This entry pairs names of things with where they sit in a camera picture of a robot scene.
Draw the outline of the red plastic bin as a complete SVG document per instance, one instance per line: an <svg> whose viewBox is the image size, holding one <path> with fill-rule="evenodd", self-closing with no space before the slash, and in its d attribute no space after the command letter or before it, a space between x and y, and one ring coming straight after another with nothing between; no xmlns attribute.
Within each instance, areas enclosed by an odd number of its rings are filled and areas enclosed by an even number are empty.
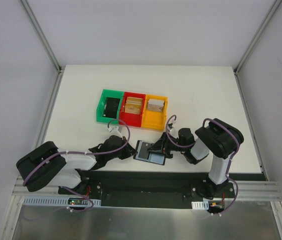
<svg viewBox="0 0 282 240"><path fill-rule="evenodd" d="M128 126L141 127L146 95L125 91L119 111L119 119Z"/></svg>

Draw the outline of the wooden cards in red bin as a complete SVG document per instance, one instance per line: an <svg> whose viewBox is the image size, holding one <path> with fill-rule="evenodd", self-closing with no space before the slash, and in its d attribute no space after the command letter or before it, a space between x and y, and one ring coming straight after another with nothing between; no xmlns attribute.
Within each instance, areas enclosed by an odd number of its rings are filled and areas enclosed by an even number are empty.
<svg viewBox="0 0 282 240"><path fill-rule="evenodd" d="M139 115L141 113L143 99L138 97L127 97L124 112L128 114Z"/></svg>

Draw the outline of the black cards in green bin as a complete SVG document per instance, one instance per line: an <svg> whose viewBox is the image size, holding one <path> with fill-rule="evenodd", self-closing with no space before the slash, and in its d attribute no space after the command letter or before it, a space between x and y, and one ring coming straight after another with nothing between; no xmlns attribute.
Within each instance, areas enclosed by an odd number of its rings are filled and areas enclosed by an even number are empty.
<svg viewBox="0 0 282 240"><path fill-rule="evenodd" d="M116 119L119 105L120 105L119 98L107 97L105 100L103 116L105 118Z"/></svg>

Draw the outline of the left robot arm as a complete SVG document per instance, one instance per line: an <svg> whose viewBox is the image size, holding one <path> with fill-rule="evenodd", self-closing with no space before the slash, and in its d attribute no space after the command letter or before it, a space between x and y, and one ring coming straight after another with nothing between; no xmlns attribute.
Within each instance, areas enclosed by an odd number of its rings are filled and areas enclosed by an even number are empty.
<svg viewBox="0 0 282 240"><path fill-rule="evenodd" d="M65 186L80 195L86 191L87 183L79 171L98 170L113 159L125 160L136 153L126 137L117 135L85 152L60 151L53 141L47 141L19 159L16 168L29 192Z"/></svg>

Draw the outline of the right aluminium frame post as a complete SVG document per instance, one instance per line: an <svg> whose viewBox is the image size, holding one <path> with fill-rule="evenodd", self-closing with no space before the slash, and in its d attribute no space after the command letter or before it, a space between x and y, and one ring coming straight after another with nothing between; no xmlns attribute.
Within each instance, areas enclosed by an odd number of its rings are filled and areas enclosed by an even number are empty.
<svg viewBox="0 0 282 240"><path fill-rule="evenodd" d="M282 0L274 0L271 4L269 10L267 11L265 17L261 21L259 27L257 28L256 32L254 33L252 39L250 40L247 48L245 49L242 57L240 58L238 64L233 69L234 75L237 76L238 73L243 68L244 64L252 54L254 48L257 46L258 42L260 41L262 35L266 31L267 27L275 17L276 13L278 12L279 8L282 5Z"/></svg>

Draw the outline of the green plastic bin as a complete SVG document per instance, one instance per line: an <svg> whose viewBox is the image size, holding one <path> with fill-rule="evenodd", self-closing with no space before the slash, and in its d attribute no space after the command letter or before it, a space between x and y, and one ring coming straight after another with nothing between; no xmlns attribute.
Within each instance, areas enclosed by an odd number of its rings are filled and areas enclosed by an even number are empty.
<svg viewBox="0 0 282 240"><path fill-rule="evenodd" d="M96 121L108 123L118 119L123 97L123 91L103 89L96 109Z"/></svg>

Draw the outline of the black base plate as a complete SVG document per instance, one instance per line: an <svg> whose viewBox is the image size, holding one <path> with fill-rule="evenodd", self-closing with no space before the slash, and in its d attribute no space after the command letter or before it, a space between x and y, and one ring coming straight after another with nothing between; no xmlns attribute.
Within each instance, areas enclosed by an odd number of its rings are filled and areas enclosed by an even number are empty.
<svg viewBox="0 0 282 240"><path fill-rule="evenodd" d="M225 203L235 196L234 186L226 182L214 189L207 173L85 171L73 191L101 201L103 207L190 209L208 195Z"/></svg>

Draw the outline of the left aluminium frame post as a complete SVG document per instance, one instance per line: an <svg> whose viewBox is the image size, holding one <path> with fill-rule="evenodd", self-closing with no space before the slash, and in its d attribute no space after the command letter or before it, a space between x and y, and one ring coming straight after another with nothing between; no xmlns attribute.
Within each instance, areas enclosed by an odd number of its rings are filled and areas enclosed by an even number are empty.
<svg viewBox="0 0 282 240"><path fill-rule="evenodd" d="M28 0L19 0L18 1L22 7L22 9L24 10L38 40L40 41L41 45L43 46L50 62L52 63L53 67L55 68L55 70L60 73L62 71L62 66L60 65L59 61L57 60L57 57L29 3Z"/></svg>

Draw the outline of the black leather card holder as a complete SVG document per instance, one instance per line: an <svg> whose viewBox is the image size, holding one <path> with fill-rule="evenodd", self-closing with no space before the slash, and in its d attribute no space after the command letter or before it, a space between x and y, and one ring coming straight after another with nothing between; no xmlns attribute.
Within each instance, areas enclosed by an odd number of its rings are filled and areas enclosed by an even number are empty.
<svg viewBox="0 0 282 240"><path fill-rule="evenodd" d="M140 149L141 142L145 142L145 141L142 141L142 140L137 141L137 143L136 143L137 154L135 156L133 156L133 159L137 160L137 161L142 161L142 162L146 162L146 163L164 166L165 162L166 162L166 158L162 154L149 152L149 159L148 160L138 158L138 151Z"/></svg>

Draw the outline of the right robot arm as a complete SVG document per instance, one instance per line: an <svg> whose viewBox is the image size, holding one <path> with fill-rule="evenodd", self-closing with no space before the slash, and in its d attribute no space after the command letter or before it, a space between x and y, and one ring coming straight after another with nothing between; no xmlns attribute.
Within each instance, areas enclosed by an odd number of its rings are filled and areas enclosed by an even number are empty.
<svg viewBox="0 0 282 240"><path fill-rule="evenodd" d="M218 118L203 120L202 126L194 133L188 127L178 130L178 137L171 136L173 124L168 121L165 132L158 141L148 148L152 154L173 158L172 151L180 152L188 163L196 165L212 154L211 168L207 180L195 187L202 198L212 200L223 193L230 177L233 157L237 154L244 136L240 130Z"/></svg>

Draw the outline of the aluminium front rail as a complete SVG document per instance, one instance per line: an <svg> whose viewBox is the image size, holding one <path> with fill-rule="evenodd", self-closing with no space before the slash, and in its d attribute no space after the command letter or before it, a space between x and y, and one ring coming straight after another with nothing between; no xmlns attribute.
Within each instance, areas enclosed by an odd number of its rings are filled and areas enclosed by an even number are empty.
<svg viewBox="0 0 282 240"><path fill-rule="evenodd" d="M267 201L282 202L282 191L274 181L245 181L236 180L238 185L237 199L240 201ZM57 186L46 186L38 191L29 192L22 186L22 178L19 176L12 191L13 196L54 196L58 194Z"/></svg>

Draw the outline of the white cards in orange bin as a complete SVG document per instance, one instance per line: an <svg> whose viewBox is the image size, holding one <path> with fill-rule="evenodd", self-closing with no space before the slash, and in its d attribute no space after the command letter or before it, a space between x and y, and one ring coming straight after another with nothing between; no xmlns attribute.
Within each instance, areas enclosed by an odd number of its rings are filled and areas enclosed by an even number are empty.
<svg viewBox="0 0 282 240"><path fill-rule="evenodd" d="M152 112L163 112L165 101L161 99L150 98L147 102L147 110Z"/></svg>

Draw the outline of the aluminium frame post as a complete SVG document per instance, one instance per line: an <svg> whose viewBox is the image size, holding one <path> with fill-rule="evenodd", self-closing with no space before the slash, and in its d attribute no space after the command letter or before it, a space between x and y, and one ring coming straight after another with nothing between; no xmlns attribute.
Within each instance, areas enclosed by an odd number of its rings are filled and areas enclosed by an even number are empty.
<svg viewBox="0 0 282 240"><path fill-rule="evenodd" d="M267 11L265 17L261 21L259 27L257 28L256 32L254 33L252 39L250 40L247 48L245 49L242 57L240 58L238 64L233 69L234 75L237 76L238 73L243 68L244 64L252 54L254 48L257 46L258 42L260 41L262 35L266 31L267 27L275 17L276 13L278 12L279 8L282 5L282 0L274 0L271 4L269 10Z"/></svg>
<svg viewBox="0 0 282 240"><path fill-rule="evenodd" d="M28 0L19 0L18 1L22 7L22 9L24 10L38 40L40 41L41 45L43 46L50 62L52 63L53 67L55 68L55 70L60 73L62 71L62 66L60 65L59 61L57 60L57 57L29 3Z"/></svg>

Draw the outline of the orange plastic bin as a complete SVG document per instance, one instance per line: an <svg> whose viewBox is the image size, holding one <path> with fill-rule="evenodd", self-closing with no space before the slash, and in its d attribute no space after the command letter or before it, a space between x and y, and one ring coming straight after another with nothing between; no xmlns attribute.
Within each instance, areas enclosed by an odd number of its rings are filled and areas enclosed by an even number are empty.
<svg viewBox="0 0 282 240"><path fill-rule="evenodd" d="M161 111L148 110L148 103L150 100L163 101L162 110ZM142 113L141 127L145 129L163 131L166 126L167 107L168 107L168 98L166 96L146 94L143 113Z"/></svg>

